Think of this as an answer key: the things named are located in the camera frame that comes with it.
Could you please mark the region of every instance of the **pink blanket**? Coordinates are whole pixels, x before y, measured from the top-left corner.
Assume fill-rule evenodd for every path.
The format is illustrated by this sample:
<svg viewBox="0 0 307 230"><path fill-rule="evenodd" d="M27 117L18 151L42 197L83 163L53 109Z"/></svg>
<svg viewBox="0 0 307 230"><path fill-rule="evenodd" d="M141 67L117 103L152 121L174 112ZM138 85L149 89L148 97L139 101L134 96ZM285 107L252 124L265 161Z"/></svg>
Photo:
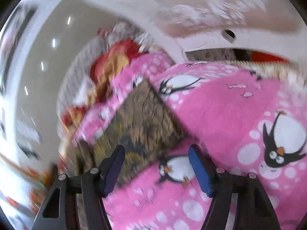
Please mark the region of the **pink blanket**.
<svg viewBox="0 0 307 230"><path fill-rule="evenodd" d="M119 101L141 76L115 78ZM256 173L281 228L295 229L307 211L306 102L277 80L257 81L247 70L218 63L178 64L149 78L215 164L234 174ZM192 143L183 141L109 195L104 205L113 229L201 228L211 200L201 192L186 157ZM188 186L184 177L191 181ZM233 202L226 229L232 229Z"/></svg>

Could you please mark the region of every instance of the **penguin eye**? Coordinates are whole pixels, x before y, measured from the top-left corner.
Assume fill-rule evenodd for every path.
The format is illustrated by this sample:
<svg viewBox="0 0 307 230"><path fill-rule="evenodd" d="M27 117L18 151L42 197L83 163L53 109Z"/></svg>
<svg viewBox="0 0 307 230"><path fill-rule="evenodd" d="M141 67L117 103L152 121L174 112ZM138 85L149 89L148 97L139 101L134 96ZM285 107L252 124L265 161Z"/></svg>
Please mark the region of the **penguin eye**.
<svg viewBox="0 0 307 230"><path fill-rule="evenodd" d="M277 162L278 164L282 164L282 163L285 162L285 159L284 159L282 156L278 156L278 157L276 158L276 162Z"/></svg>
<svg viewBox="0 0 307 230"><path fill-rule="evenodd" d="M271 159L276 159L276 157L277 157L277 153L275 151L271 151L270 152L270 158Z"/></svg>

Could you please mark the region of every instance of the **cartoon penguin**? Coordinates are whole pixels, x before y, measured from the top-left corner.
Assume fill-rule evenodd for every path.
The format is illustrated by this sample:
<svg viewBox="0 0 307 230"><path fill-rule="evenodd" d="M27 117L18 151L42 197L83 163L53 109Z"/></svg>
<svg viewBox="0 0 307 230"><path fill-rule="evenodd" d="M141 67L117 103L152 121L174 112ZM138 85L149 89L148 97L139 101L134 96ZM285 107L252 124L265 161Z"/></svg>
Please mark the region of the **cartoon penguin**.
<svg viewBox="0 0 307 230"><path fill-rule="evenodd" d="M161 178L156 182L157 184L169 180L174 183L181 183L183 187L188 185L195 177L187 155L164 157L160 160L159 173Z"/></svg>
<svg viewBox="0 0 307 230"><path fill-rule="evenodd" d="M178 74L168 80L163 80L160 84L159 93L172 94L177 91L193 89L192 85L202 79L191 75Z"/></svg>
<svg viewBox="0 0 307 230"><path fill-rule="evenodd" d="M263 124L264 161L272 168L286 166L301 160L306 153L300 154L305 147L307 134L305 128L294 118L279 112L271 132Z"/></svg>
<svg viewBox="0 0 307 230"><path fill-rule="evenodd" d="M198 64L207 64L208 62L207 61L198 61L198 62L194 62L194 63L188 63L187 64L187 67L191 67L191 66L194 66L194 65L198 65Z"/></svg>

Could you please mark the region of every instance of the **blue gripper pad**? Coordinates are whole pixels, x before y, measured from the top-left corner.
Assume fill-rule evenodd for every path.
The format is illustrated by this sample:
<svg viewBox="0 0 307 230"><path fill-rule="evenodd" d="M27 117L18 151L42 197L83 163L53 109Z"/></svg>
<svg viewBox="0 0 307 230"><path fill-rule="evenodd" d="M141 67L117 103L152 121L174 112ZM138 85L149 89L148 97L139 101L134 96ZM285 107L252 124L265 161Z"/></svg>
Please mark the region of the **blue gripper pad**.
<svg viewBox="0 0 307 230"><path fill-rule="evenodd" d="M207 194L208 197L213 196L213 190L211 188L211 179L209 175L207 174L203 164L200 161L200 158L198 157L196 151L190 146L188 157L190 164L194 170L195 176L197 178L197 181L199 183L199 186L201 187L201 190Z"/></svg>

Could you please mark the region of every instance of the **brown patterned fabric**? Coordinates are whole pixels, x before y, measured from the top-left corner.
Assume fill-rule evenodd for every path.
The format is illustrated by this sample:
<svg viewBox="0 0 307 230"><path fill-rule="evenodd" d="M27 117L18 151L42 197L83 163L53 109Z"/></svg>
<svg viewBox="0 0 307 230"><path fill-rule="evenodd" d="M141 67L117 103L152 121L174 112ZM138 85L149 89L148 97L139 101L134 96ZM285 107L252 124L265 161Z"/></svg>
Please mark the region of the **brown patterned fabric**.
<svg viewBox="0 0 307 230"><path fill-rule="evenodd" d="M183 136L168 108L145 80L127 97L94 144L95 161L99 164L122 144L126 157L117 180L122 186L176 147Z"/></svg>

